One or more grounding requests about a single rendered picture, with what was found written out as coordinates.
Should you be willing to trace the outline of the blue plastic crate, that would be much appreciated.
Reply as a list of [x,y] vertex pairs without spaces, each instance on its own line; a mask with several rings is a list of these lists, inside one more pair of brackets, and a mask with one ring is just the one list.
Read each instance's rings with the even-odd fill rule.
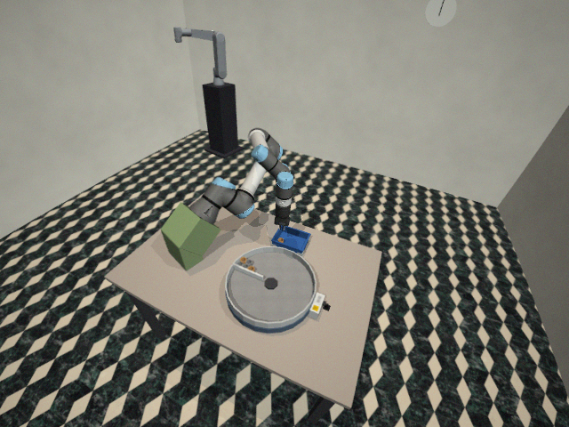
[[[281,229],[277,230],[275,236],[271,240],[271,246],[283,247],[302,256],[311,234],[288,226],[285,226],[283,230],[283,227],[284,226],[281,225]],[[284,243],[278,242],[279,238],[283,238]]]

